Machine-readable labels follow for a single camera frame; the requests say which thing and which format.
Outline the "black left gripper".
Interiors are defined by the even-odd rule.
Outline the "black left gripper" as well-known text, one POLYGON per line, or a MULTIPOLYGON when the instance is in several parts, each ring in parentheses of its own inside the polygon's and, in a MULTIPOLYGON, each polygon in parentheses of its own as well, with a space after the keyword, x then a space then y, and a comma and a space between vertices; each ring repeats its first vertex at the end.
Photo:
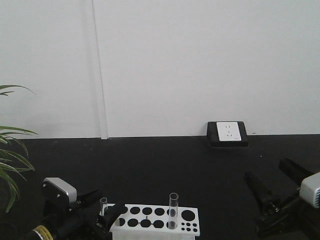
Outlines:
POLYGON ((110 228, 123 214, 123 202, 103 208, 99 203, 100 190, 77 196, 77 203, 60 207, 48 200, 43 210, 43 226, 52 240, 109 240, 110 228))

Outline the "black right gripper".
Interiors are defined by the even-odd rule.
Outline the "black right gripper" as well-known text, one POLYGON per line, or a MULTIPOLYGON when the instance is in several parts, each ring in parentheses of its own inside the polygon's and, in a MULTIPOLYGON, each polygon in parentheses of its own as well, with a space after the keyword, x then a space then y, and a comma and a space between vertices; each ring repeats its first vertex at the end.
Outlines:
MULTIPOLYGON (((278 168, 295 184, 301 184, 314 173, 289 158, 279 161, 278 168)), ((260 210, 256 218, 256 233, 260 237, 301 231, 307 237, 320 235, 320 210, 314 208, 297 194, 275 196, 251 171, 244 174, 244 181, 251 190, 260 210)))

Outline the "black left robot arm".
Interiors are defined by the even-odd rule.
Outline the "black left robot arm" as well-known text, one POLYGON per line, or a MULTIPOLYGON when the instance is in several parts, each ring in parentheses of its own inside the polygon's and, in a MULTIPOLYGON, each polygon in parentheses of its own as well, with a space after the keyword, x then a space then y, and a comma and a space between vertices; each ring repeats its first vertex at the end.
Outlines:
POLYGON ((46 200, 44 219, 19 236, 20 240, 198 240, 198 209, 178 205, 178 195, 168 205, 110 203, 94 190, 78 194, 59 177, 42 182, 46 200))

